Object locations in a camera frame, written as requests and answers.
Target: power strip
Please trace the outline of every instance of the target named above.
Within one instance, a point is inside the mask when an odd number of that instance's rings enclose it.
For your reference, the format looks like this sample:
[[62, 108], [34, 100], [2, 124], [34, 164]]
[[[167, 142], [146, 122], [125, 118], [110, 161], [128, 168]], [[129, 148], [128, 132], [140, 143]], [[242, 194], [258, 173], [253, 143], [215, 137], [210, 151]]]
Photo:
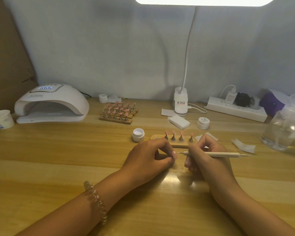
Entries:
[[264, 122], [268, 117], [263, 107], [259, 110], [255, 110], [248, 107], [240, 107], [235, 104], [224, 103], [224, 100], [225, 99], [222, 98], [210, 97], [206, 108], [212, 111], [247, 118], [258, 122]]

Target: white wall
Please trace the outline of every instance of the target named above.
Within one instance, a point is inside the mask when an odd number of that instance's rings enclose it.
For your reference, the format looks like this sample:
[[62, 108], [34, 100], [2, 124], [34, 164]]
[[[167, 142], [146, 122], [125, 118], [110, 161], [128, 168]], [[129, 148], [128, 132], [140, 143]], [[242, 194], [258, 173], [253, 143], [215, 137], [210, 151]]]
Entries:
[[[39, 83], [96, 96], [170, 99], [181, 85], [193, 7], [135, 0], [5, 0]], [[295, 0], [258, 8], [200, 7], [186, 88], [192, 101], [224, 86], [295, 93]]]

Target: left hand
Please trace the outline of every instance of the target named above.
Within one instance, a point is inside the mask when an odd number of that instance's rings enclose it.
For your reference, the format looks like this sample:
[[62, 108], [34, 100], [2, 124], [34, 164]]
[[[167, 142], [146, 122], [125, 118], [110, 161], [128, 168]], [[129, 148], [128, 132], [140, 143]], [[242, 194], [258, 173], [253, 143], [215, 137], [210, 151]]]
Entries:
[[[158, 149], [168, 157], [159, 159]], [[143, 185], [169, 168], [178, 158], [166, 138], [138, 143], [128, 154], [121, 171], [130, 174], [135, 180], [135, 187]]]

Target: black cable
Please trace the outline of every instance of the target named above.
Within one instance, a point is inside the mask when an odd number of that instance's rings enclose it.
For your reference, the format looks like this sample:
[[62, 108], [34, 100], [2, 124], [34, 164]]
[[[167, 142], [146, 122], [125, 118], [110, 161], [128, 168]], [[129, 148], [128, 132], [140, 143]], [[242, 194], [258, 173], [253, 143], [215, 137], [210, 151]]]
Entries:
[[82, 94], [85, 94], [85, 95], [89, 96], [90, 98], [92, 98], [92, 96], [89, 95], [89, 94], [87, 94], [87, 93], [83, 93], [83, 92], [81, 92], [81, 91], [79, 91], [79, 92], [82, 93]]

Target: cardboard box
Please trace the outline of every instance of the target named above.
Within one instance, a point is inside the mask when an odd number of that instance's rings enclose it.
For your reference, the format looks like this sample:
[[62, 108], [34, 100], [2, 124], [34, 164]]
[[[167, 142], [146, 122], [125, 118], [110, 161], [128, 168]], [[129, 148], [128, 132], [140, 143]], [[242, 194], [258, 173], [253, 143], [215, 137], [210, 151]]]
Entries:
[[0, 0], [0, 110], [14, 112], [15, 102], [36, 86], [34, 68], [14, 20]]

